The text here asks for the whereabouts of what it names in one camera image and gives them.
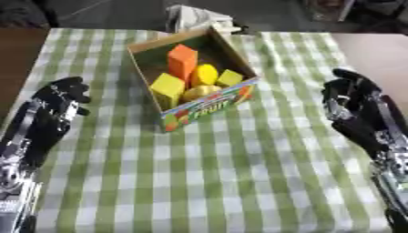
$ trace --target printed fruit illustration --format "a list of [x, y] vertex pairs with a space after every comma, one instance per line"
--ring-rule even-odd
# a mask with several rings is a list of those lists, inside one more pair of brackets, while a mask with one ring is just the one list
[[238, 95], [244, 96], [245, 94], [247, 94], [247, 92], [250, 90], [251, 87], [252, 86], [243, 86], [243, 87], [241, 87]]
[[176, 116], [172, 114], [167, 114], [164, 118], [164, 124], [168, 125], [170, 123], [177, 122]]
[[166, 125], [166, 131], [173, 131], [173, 130], [175, 130], [177, 127], [179, 126], [179, 123], [176, 121], [176, 122], [172, 122], [172, 123], [170, 123], [170, 124], [167, 124]]
[[181, 109], [176, 113], [176, 118], [180, 119], [181, 117], [187, 115], [189, 113], [188, 109]]
[[189, 116], [188, 115], [182, 116], [178, 121], [181, 122], [182, 124], [186, 125], [186, 124], [189, 123]]
[[239, 94], [236, 97], [237, 102], [235, 102], [235, 104], [238, 105], [242, 101], [251, 98], [252, 97], [252, 94], [251, 94], [252, 90], [253, 90], [253, 85], [252, 86], [244, 86], [243, 88], [241, 88]]

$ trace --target fruit box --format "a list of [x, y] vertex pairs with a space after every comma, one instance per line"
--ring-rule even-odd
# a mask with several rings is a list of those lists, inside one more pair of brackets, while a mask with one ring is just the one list
[[[178, 44], [199, 51], [199, 65], [212, 64], [219, 74], [225, 69], [233, 70], [244, 76], [243, 81], [175, 108], [162, 110], [149, 86], [160, 74], [168, 72], [167, 54]], [[212, 27], [129, 45], [127, 50], [165, 131], [173, 131], [200, 117], [241, 103], [251, 97], [254, 85], [258, 82], [248, 63]]]

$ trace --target floor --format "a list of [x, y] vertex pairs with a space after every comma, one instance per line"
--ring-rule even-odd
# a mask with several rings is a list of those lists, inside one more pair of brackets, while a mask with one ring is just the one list
[[231, 15], [254, 31], [353, 32], [354, 24], [311, 20], [301, 0], [50, 0], [61, 26], [164, 30], [165, 9], [191, 5]]

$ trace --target orange cube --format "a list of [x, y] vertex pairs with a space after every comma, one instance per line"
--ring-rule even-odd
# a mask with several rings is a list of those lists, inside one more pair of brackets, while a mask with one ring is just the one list
[[182, 44], [177, 45], [173, 50], [168, 52], [168, 71], [189, 83], [189, 77], [197, 66], [199, 53]]

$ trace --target gingham tablecloth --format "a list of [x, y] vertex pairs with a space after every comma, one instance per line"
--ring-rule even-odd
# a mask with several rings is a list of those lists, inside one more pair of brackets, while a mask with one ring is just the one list
[[14, 109], [65, 76], [93, 102], [43, 167], [38, 232], [388, 229], [368, 157], [323, 114], [322, 84], [347, 66], [330, 34], [230, 37], [261, 76], [254, 98], [167, 134], [126, 51], [158, 35], [51, 30]]

